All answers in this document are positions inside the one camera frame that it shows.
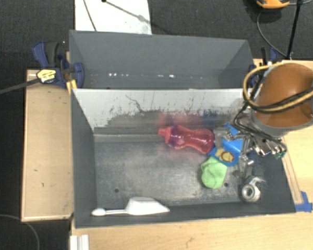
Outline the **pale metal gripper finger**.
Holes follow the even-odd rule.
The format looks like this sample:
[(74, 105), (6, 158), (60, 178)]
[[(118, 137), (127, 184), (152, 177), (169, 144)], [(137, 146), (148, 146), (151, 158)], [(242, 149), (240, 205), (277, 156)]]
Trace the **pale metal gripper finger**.
[(240, 175), (244, 176), (246, 174), (246, 168), (247, 168), (247, 155), (244, 151), (240, 152), (238, 164), (239, 164)]
[(255, 161), (252, 159), (249, 159), (246, 161), (246, 178), (252, 175), (254, 164), (255, 164)]

